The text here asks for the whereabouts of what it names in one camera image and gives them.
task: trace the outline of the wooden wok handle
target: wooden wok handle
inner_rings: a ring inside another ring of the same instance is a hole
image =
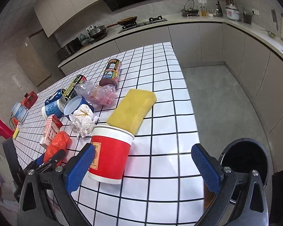
[[[106,28],[110,28],[110,27],[112,27],[112,26],[116,26],[116,25],[118,25],[118,23],[113,24],[113,25],[108,25]]]

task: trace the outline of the rice cooker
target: rice cooker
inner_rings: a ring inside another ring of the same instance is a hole
[[[240,12],[237,6],[230,4],[225,7],[225,10],[226,10],[226,15],[228,19],[237,20],[237,21],[240,19],[240,16],[239,16]]]

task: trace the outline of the trash can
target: trash can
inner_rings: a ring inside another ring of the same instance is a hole
[[[254,139],[243,138],[233,141],[224,149],[218,162],[235,172],[250,173],[252,170],[257,170],[263,187],[267,185],[269,172],[267,153]],[[232,204],[236,204],[242,186],[236,186],[231,198]]]

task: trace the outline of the red paper cup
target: red paper cup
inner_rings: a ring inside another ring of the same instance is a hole
[[[95,126],[92,135],[95,158],[88,176],[99,182],[120,184],[133,139],[134,135],[123,129]]]

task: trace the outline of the crumpled white paper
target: crumpled white paper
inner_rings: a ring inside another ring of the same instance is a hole
[[[77,132],[77,137],[91,136],[92,130],[96,121],[99,119],[95,116],[88,105],[82,104],[77,110],[73,112],[73,115],[69,115],[70,126]]]

